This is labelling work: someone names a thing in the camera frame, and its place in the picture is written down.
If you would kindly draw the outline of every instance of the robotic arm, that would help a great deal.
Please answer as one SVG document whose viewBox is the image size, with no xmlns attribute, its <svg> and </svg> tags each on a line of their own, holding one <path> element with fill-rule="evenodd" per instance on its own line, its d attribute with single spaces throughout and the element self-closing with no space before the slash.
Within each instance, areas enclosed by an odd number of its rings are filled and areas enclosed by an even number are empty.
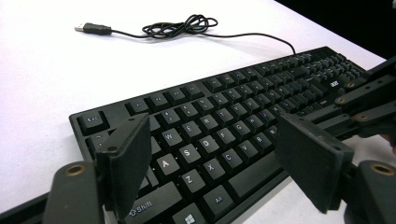
<svg viewBox="0 0 396 224">
<path fill-rule="evenodd" d="M 322 213 L 347 203 L 346 224 L 396 223 L 396 168 L 379 161 L 352 164 L 352 135 L 396 140 L 396 57 L 345 85 L 348 93 L 304 118 L 283 114 L 276 158 Z"/>
</svg>

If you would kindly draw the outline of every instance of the usb connector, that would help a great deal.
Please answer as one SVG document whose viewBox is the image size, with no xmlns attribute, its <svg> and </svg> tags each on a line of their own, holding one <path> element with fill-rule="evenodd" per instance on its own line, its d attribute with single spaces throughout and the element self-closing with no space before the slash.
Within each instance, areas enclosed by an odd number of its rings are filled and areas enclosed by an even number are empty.
<svg viewBox="0 0 396 224">
<path fill-rule="evenodd" d="M 94 35 L 111 35 L 112 33 L 111 27 L 109 26 L 96 25 L 89 22 L 76 26 L 75 31 L 84 32 L 85 34 L 94 34 Z"/>
</svg>

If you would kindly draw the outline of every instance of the function key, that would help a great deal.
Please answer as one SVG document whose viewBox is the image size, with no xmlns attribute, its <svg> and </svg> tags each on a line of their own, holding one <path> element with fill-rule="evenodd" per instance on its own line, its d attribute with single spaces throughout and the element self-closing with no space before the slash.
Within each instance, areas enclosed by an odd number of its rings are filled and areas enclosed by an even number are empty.
<svg viewBox="0 0 396 224">
<path fill-rule="evenodd" d="M 260 73 L 258 73 L 254 68 L 247 67 L 242 70 L 242 72 L 246 75 L 249 81 L 256 80 L 259 78 Z"/>
<path fill-rule="evenodd" d="M 187 102 L 187 97 L 179 88 L 173 88 L 165 93 L 166 98 L 172 105 L 180 105 Z"/>
<path fill-rule="evenodd" d="M 211 77 L 208 80 L 204 81 L 205 86 L 210 92 L 218 92 L 224 90 L 224 86 L 218 81 L 217 78 Z"/>
<path fill-rule="evenodd" d="M 225 89 L 231 88 L 236 85 L 235 81 L 228 74 L 220 76 L 219 81 Z"/>
<path fill-rule="evenodd" d="M 78 117 L 78 124 L 84 136 L 99 133 L 109 128 L 105 114 L 96 110 Z"/>
<path fill-rule="evenodd" d="M 204 96 L 201 90 L 198 89 L 197 85 L 195 85 L 194 83 L 187 84 L 186 86 L 181 88 L 181 90 L 184 92 L 184 94 L 186 94 L 187 99 L 189 100 L 194 100 Z"/>
<path fill-rule="evenodd" d="M 170 106 L 169 102 L 162 93 L 153 93 L 146 99 L 148 101 L 148 105 L 155 112 L 166 109 Z"/>
<path fill-rule="evenodd" d="M 149 112 L 149 106 L 146 104 L 143 98 L 130 100 L 125 106 L 131 116 Z"/>
<path fill-rule="evenodd" d="M 236 84 L 242 84 L 248 81 L 248 79 L 239 71 L 232 72 L 231 76 L 235 80 Z"/>
</svg>

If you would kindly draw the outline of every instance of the keycap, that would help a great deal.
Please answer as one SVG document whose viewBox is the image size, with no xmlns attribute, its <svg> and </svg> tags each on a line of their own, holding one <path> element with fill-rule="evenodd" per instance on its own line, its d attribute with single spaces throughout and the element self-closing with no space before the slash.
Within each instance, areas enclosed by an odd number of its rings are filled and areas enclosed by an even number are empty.
<svg viewBox="0 0 396 224">
<path fill-rule="evenodd" d="M 161 133 L 160 135 L 162 145 L 169 151 L 173 151 L 184 145 L 183 139 L 181 139 L 178 132 L 173 128 L 168 131 Z"/>
<path fill-rule="evenodd" d="M 188 171 L 186 174 L 182 175 L 178 183 L 180 184 L 184 195 L 186 195 L 190 200 L 195 199 L 205 190 L 206 187 L 204 180 L 196 170 Z"/>
<path fill-rule="evenodd" d="M 244 167 L 241 158 L 232 148 L 221 154 L 219 162 L 228 175 L 234 175 Z"/>
<path fill-rule="evenodd" d="M 105 114 L 102 111 L 96 110 L 86 112 L 78 117 L 78 123 L 82 134 L 85 136 L 93 133 L 99 133 L 109 128 Z"/>
<path fill-rule="evenodd" d="M 175 224 L 206 224 L 206 220 L 195 203 L 183 208 L 172 216 Z"/>
<path fill-rule="evenodd" d="M 201 155 L 206 158 L 219 153 L 219 145 L 211 135 L 201 138 L 197 143 L 197 147 Z"/>
<path fill-rule="evenodd" d="M 137 98 L 129 101 L 126 105 L 130 115 L 147 113 L 149 112 L 149 106 L 146 104 L 143 98 Z"/>
<path fill-rule="evenodd" d="M 218 186 L 204 196 L 202 206 L 209 221 L 215 222 L 234 207 L 234 202 L 224 187 Z"/>
<path fill-rule="evenodd" d="M 156 174 L 163 181 L 169 181 L 180 174 L 181 170 L 172 154 L 166 154 L 155 162 Z"/>
<path fill-rule="evenodd" d="M 101 132 L 92 135 L 87 139 L 87 145 L 90 148 L 91 155 L 94 156 L 95 152 L 109 137 L 108 132 Z"/>
<path fill-rule="evenodd" d="M 153 136 L 151 136 L 151 159 L 156 159 L 163 154 L 163 150 L 161 150 L 160 145 L 158 145 L 157 140 Z"/>
<path fill-rule="evenodd" d="M 169 182 L 151 193 L 134 201 L 134 206 L 125 218 L 128 224 L 142 224 L 148 221 L 161 221 L 169 214 L 167 211 L 179 207 L 183 197 L 175 184 Z"/>
<path fill-rule="evenodd" d="M 187 102 L 186 95 L 179 88 L 173 88 L 167 91 L 164 95 L 171 105 L 180 105 Z"/>
<path fill-rule="evenodd" d="M 194 121 L 181 125 L 180 132 L 187 143 L 195 142 L 204 135 Z"/>
<path fill-rule="evenodd" d="M 250 142 L 262 155 L 268 154 L 274 149 L 273 143 L 264 135 L 264 133 L 254 135 L 250 139 Z"/>
<path fill-rule="evenodd" d="M 231 102 L 228 101 L 222 93 L 216 93 L 210 96 L 209 100 L 216 109 L 220 109 L 231 104 Z"/>
<path fill-rule="evenodd" d="M 228 128 L 223 128 L 216 132 L 215 138 L 218 140 L 221 148 L 232 147 L 236 142 L 236 138 L 233 134 L 228 130 Z"/>
<path fill-rule="evenodd" d="M 186 103 L 178 107 L 177 113 L 184 121 L 190 121 L 199 117 L 198 111 L 191 103 Z"/>
<path fill-rule="evenodd" d="M 181 118 L 174 109 L 165 109 L 157 116 L 157 118 L 165 129 L 176 127 L 181 123 Z"/>
<path fill-rule="evenodd" d="M 211 115 L 203 116 L 197 122 L 204 134 L 211 134 L 219 128 L 219 124 Z"/>
<path fill-rule="evenodd" d="M 217 78 L 211 77 L 208 80 L 204 81 L 205 86 L 210 92 L 218 92 L 225 89 L 225 87 L 218 81 Z"/>
<path fill-rule="evenodd" d="M 215 111 L 215 107 L 207 98 L 202 98 L 192 103 L 201 115 L 207 115 Z"/>
<path fill-rule="evenodd" d="M 233 115 L 231 115 L 231 113 L 226 108 L 222 108 L 216 111 L 213 114 L 213 118 L 216 119 L 216 121 L 221 127 L 226 127 L 235 121 Z"/>
<path fill-rule="evenodd" d="M 166 109 L 170 106 L 169 102 L 162 93 L 153 93 L 148 98 L 146 98 L 146 100 L 149 107 L 154 112 Z"/>
<path fill-rule="evenodd" d="M 235 151 L 245 164 L 251 164 L 259 157 L 259 151 L 248 140 L 239 144 Z"/>
<path fill-rule="evenodd" d="M 181 88 L 181 90 L 184 92 L 189 100 L 198 99 L 204 96 L 201 90 L 198 89 L 197 85 L 195 85 L 194 83 L 185 85 L 183 88 Z"/>
<path fill-rule="evenodd" d="M 251 134 L 251 130 L 242 120 L 232 124 L 230 126 L 230 131 L 239 142 L 244 141 Z"/>
<path fill-rule="evenodd" d="M 228 180 L 225 188 L 236 202 L 241 202 L 256 188 L 267 183 L 271 176 L 281 171 L 282 168 L 275 159 L 275 153 L 272 152 Z"/>
<path fill-rule="evenodd" d="M 181 147 L 178 150 L 178 155 L 178 160 L 185 170 L 190 170 L 201 161 L 201 155 L 192 144 Z"/>
</svg>

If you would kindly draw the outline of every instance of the key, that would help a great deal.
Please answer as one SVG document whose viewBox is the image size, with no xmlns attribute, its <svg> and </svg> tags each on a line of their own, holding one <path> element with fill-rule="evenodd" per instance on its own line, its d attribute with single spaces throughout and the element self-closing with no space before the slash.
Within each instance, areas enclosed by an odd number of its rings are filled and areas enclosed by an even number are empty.
<svg viewBox="0 0 396 224">
<path fill-rule="evenodd" d="M 202 98 L 192 103 L 201 115 L 207 115 L 215 111 L 215 107 L 207 98 Z"/>
<path fill-rule="evenodd" d="M 179 207 L 183 197 L 175 184 L 169 182 L 151 193 L 134 201 L 134 206 L 125 218 L 127 224 L 142 224 L 148 221 L 159 222 L 168 216 L 169 210 Z"/>
<path fill-rule="evenodd" d="M 268 154 L 274 149 L 273 143 L 263 133 L 254 135 L 250 142 L 262 155 Z"/>
<path fill-rule="evenodd" d="M 222 182 L 226 177 L 224 169 L 216 159 L 212 159 L 204 163 L 201 167 L 201 174 L 205 181 L 211 186 Z"/>
<path fill-rule="evenodd" d="M 236 84 L 235 81 L 228 74 L 220 76 L 218 80 L 225 87 L 225 89 L 231 88 Z"/>
<path fill-rule="evenodd" d="M 256 115 L 247 117 L 245 123 L 252 133 L 260 132 L 264 128 L 264 123 Z"/>
<path fill-rule="evenodd" d="M 226 182 L 224 187 L 230 192 L 233 199 L 239 203 L 250 193 L 254 192 L 256 188 L 268 183 L 272 176 L 279 174 L 281 171 L 282 168 L 275 159 L 275 153 L 271 152 L 232 177 Z"/>
<path fill-rule="evenodd" d="M 231 125 L 230 131 L 239 142 L 244 141 L 251 134 L 251 130 L 242 120 Z"/>
<path fill-rule="evenodd" d="M 215 139 L 213 139 L 211 135 L 200 139 L 197 143 L 197 147 L 200 149 L 201 155 L 206 158 L 219 153 L 219 145 L 216 143 Z"/>
<path fill-rule="evenodd" d="M 142 98 L 133 99 L 130 102 L 128 102 L 125 106 L 128 109 L 129 114 L 131 116 L 135 115 L 135 114 L 149 112 L 149 106 L 146 104 L 146 102 Z"/>
<path fill-rule="evenodd" d="M 194 121 L 181 125 L 180 132 L 187 143 L 195 142 L 195 140 L 204 135 Z"/>
<path fill-rule="evenodd" d="M 184 145 L 178 132 L 173 128 L 171 130 L 165 131 L 160 135 L 162 145 L 169 151 L 173 151 L 176 148 L 182 147 Z"/>
<path fill-rule="evenodd" d="M 223 92 L 223 95 L 230 101 L 231 104 L 242 100 L 241 94 L 235 88 Z"/>
<path fill-rule="evenodd" d="M 153 115 L 149 116 L 149 129 L 151 131 L 151 135 L 157 135 L 163 130 L 160 123 Z"/>
<path fill-rule="evenodd" d="M 236 84 L 239 85 L 248 81 L 247 78 L 239 71 L 232 72 L 231 77 L 236 82 Z"/>
<path fill-rule="evenodd" d="M 163 96 L 162 93 L 153 93 L 148 98 L 146 98 L 148 105 L 152 111 L 157 112 L 166 109 L 170 106 L 169 102 Z"/>
<path fill-rule="evenodd" d="M 233 115 L 231 115 L 226 108 L 216 111 L 213 117 L 218 121 L 221 127 L 226 127 L 234 121 Z"/>
<path fill-rule="evenodd" d="M 204 81 L 205 86 L 210 92 L 218 92 L 224 90 L 224 86 L 218 81 L 217 78 L 211 77 L 208 80 Z"/>
<path fill-rule="evenodd" d="M 178 181 L 188 199 L 195 199 L 205 190 L 205 182 L 196 170 L 191 170 L 182 175 Z"/>
<path fill-rule="evenodd" d="M 198 124 L 204 134 L 211 134 L 219 128 L 219 124 L 211 115 L 206 115 L 199 118 Z"/>
<path fill-rule="evenodd" d="M 173 88 L 167 91 L 164 95 L 171 105 L 180 105 L 187 102 L 186 95 L 179 88 Z"/>
<path fill-rule="evenodd" d="M 235 151 L 245 164 L 251 164 L 259 157 L 259 151 L 248 140 L 239 144 Z"/>
<path fill-rule="evenodd" d="M 87 139 L 87 145 L 90 148 L 91 155 L 95 155 L 96 150 L 102 146 L 102 144 L 107 140 L 108 137 L 108 132 L 101 132 L 96 133 Z"/>
<path fill-rule="evenodd" d="M 176 127 L 181 123 L 181 119 L 174 109 L 166 109 L 158 115 L 158 120 L 165 129 Z"/>
<path fill-rule="evenodd" d="M 175 224 L 206 224 L 204 216 L 195 203 L 183 208 L 172 216 Z"/>
<path fill-rule="evenodd" d="M 219 161 L 228 175 L 236 174 L 243 168 L 244 165 L 241 158 L 232 148 L 222 153 L 219 157 Z"/>
<path fill-rule="evenodd" d="M 262 120 L 265 127 L 273 125 L 276 123 L 276 118 L 270 111 L 264 109 L 257 114 L 257 117 Z"/>
<path fill-rule="evenodd" d="M 236 120 L 243 119 L 248 115 L 248 111 L 239 103 L 230 106 L 229 110 Z"/>
<path fill-rule="evenodd" d="M 209 100 L 212 102 L 213 106 L 217 109 L 221 109 L 227 105 L 230 105 L 230 101 L 225 98 L 222 93 L 217 93 L 209 97 Z"/>
<path fill-rule="evenodd" d="M 193 83 L 187 84 L 185 87 L 181 88 L 181 90 L 184 92 L 184 94 L 187 96 L 187 99 L 189 100 L 198 99 L 204 96 L 201 90 L 198 89 L 198 87 Z"/>
<path fill-rule="evenodd" d="M 78 124 L 84 136 L 99 133 L 109 128 L 105 114 L 102 111 L 86 112 L 78 117 Z"/>
<path fill-rule="evenodd" d="M 158 145 L 157 140 L 153 136 L 151 136 L 151 159 L 156 159 L 163 154 L 163 150 L 161 150 L 160 145 Z"/>
<path fill-rule="evenodd" d="M 177 113 L 184 121 L 190 121 L 199 117 L 198 111 L 191 103 L 186 103 L 177 108 Z"/>
<path fill-rule="evenodd" d="M 180 167 L 178 166 L 172 154 L 166 154 L 155 162 L 155 167 L 159 178 L 163 181 L 169 181 L 173 177 L 180 174 Z"/>
<path fill-rule="evenodd" d="M 221 148 L 232 147 L 236 141 L 236 138 L 227 128 L 223 128 L 220 131 L 217 131 L 215 134 L 215 138 L 218 140 Z"/>
<path fill-rule="evenodd" d="M 190 170 L 195 167 L 201 160 L 201 155 L 192 144 L 188 144 L 179 149 L 178 155 L 180 164 L 185 170 Z"/>
<path fill-rule="evenodd" d="M 204 195 L 202 206 L 209 221 L 215 222 L 230 211 L 235 204 L 224 187 L 218 186 Z"/>
</svg>

